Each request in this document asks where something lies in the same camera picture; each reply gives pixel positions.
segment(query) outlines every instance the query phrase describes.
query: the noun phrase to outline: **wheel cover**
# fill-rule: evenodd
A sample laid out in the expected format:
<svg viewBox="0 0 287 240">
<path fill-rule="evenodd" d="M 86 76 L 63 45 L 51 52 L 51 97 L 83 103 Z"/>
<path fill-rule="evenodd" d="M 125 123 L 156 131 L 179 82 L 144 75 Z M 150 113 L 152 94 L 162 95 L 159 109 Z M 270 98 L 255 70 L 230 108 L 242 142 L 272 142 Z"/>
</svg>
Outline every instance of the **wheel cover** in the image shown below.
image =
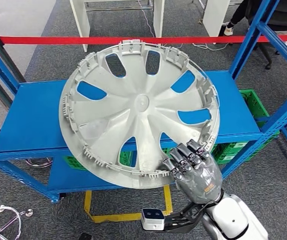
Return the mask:
<svg viewBox="0 0 287 240">
<path fill-rule="evenodd" d="M 109 58 L 122 64 L 117 71 L 125 72 L 115 73 Z M 196 122 L 201 113 L 208 116 Z M 66 145 L 82 166 L 109 183 L 135 189 L 172 181 L 162 166 L 166 157 L 160 146 L 162 134 L 176 143 L 194 139 L 210 151 L 220 122 L 217 91 L 199 67 L 178 49 L 138 40 L 81 61 L 62 91 L 59 119 Z M 127 141 L 137 146 L 133 166 L 119 161 Z"/>
</svg>

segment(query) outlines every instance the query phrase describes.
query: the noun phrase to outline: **blue shelf board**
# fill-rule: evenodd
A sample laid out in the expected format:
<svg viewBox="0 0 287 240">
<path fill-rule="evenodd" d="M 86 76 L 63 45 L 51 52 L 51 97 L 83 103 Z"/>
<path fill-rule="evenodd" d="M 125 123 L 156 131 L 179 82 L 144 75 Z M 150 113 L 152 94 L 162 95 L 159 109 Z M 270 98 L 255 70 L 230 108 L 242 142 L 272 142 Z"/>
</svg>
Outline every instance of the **blue shelf board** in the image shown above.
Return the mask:
<svg viewBox="0 0 287 240">
<path fill-rule="evenodd" d="M 102 180 L 87 170 L 71 168 L 63 157 L 59 156 L 54 158 L 48 183 L 48 190 L 51 193 L 119 188 L 122 187 Z"/>
<path fill-rule="evenodd" d="M 206 72 L 220 99 L 220 125 L 217 143 L 257 140 L 257 126 L 227 71 Z M 60 129 L 58 112 L 66 80 L 21 83 L 0 132 L 0 161 L 24 157 L 70 155 Z M 162 148 L 174 147 L 162 139 Z M 128 142 L 125 151 L 135 149 Z"/>
</svg>

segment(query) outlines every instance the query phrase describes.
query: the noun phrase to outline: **blue steel frame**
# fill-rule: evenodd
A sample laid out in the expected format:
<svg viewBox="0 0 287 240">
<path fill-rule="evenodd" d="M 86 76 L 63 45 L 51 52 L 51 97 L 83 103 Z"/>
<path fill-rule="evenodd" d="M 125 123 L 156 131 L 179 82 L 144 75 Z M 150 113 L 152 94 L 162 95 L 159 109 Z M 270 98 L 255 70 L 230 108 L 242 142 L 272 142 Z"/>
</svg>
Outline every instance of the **blue steel frame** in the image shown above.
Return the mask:
<svg viewBox="0 0 287 240">
<path fill-rule="evenodd" d="M 253 50 L 258 37 L 260 34 L 265 35 L 270 40 L 271 44 L 275 46 L 278 51 L 283 55 L 287 60 L 287 47 L 280 40 L 273 31 L 269 28 L 267 23 L 271 17 L 272 13 L 276 9 L 279 0 L 263 0 L 251 25 L 249 31 L 245 36 L 243 43 L 241 45 L 236 58 L 230 68 L 229 72 L 235 80 L 236 79 L 245 63 L 248 60 L 251 52 Z M 20 87 L 19 83 L 14 79 L 14 77 L 3 63 L 0 58 L 0 78 L 2 79 L 6 85 L 8 85 L 14 94 L 16 94 Z M 277 110 L 275 114 L 269 117 L 266 124 L 260 130 L 261 134 L 257 140 L 249 141 L 242 151 L 238 153 L 231 162 L 228 163 L 222 170 L 222 175 L 225 179 L 230 173 L 242 164 L 247 158 L 257 150 L 263 143 L 266 142 L 271 136 L 273 136 L 277 130 L 283 130 L 287 127 L 287 101 L 282 107 Z M 66 152 L 53 152 L 51 149 L 46 149 L 44 152 L 35 153 L 35 157 L 48 157 L 54 155 L 64 155 Z M 23 172 L 9 161 L 0 161 L 0 170 L 2 170 L 7 174 L 13 176 L 23 183 L 27 184 L 36 191 L 38 191 L 46 197 L 48 197 L 51 202 L 58 202 L 60 199 L 59 193 L 53 193 L 54 191 L 49 191 L 46 186 L 42 184 L 26 172 Z"/>
</svg>

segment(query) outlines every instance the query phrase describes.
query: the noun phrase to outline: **red barrier rope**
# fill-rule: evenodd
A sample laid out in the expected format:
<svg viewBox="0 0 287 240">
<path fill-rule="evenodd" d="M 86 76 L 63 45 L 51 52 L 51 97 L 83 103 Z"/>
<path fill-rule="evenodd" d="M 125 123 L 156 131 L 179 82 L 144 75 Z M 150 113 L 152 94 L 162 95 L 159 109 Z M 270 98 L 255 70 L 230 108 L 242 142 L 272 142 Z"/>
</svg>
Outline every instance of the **red barrier rope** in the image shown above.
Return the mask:
<svg viewBox="0 0 287 240">
<path fill-rule="evenodd" d="M 287 41 L 287 35 L 279 35 L 282 41 Z M 5 44 L 32 44 L 32 45 L 115 45 L 122 40 L 140 39 L 150 44 L 209 44 L 209 43 L 242 43 L 245 36 L 174 36 L 174 37 L 127 37 L 127 36 L 1 36 L 1 40 Z M 260 36 L 260 43 L 267 43 L 268 40 Z"/>
</svg>

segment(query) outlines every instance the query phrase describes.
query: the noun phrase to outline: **robotic hand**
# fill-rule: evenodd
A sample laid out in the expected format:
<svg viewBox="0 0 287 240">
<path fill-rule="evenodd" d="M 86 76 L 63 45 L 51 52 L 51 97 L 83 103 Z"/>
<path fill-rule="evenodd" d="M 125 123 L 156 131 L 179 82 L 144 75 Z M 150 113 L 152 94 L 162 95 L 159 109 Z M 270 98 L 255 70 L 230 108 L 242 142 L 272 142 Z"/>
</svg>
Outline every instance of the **robotic hand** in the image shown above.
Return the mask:
<svg viewBox="0 0 287 240">
<path fill-rule="evenodd" d="M 268 233 L 246 204 L 221 189 L 222 176 L 213 156 L 191 139 L 170 152 L 174 163 L 163 163 L 177 187 L 192 202 L 165 217 L 159 209 L 145 208 L 141 223 L 146 231 L 187 233 L 200 220 L 214 240 L 267 240 Z"/>
</svg>

